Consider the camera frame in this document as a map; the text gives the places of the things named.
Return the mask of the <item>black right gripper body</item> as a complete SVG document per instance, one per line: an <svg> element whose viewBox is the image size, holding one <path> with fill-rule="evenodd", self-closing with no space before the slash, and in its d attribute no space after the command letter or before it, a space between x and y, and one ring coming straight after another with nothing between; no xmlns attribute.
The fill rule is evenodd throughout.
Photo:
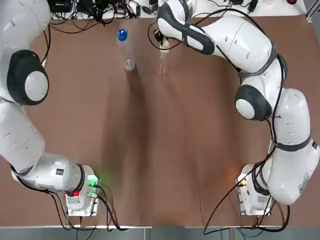
<svg viewBox="0 0 320 240"><path fill-rule="evenodd" d="M159 29L155 29L153 31L153 36L158 43L163 43L165 36L161 33L161 31Z"/></svg>

